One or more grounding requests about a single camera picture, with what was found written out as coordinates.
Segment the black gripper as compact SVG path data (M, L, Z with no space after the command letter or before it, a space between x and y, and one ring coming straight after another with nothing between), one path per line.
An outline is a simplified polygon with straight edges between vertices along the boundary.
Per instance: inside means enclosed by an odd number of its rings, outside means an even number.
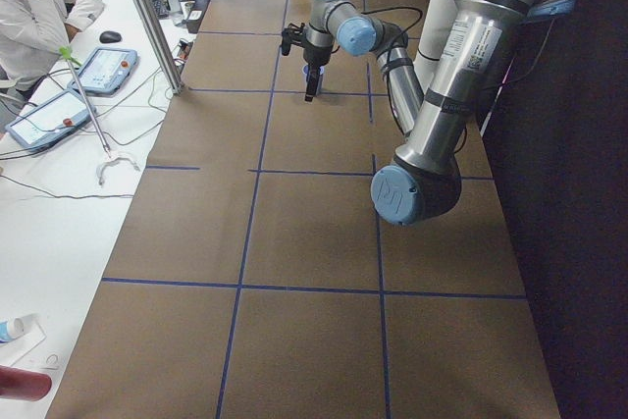
M330 62L330 47L305 43L303 45L303 58L307 64L303 68L306 82L305 101L311 102L317 95L318 68L324 67Z

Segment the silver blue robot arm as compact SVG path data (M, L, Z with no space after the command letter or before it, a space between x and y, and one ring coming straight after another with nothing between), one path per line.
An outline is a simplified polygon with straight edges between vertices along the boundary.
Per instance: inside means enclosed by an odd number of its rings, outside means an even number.
M372 54L404 137L371 182L380 217L407 226L457 203L461 176L455 147L481 96L498 89L520 28L570 13L576 0L430 0L415 57L397 25L359 12L349 0L312 0L300 37L308 96L335 47Z

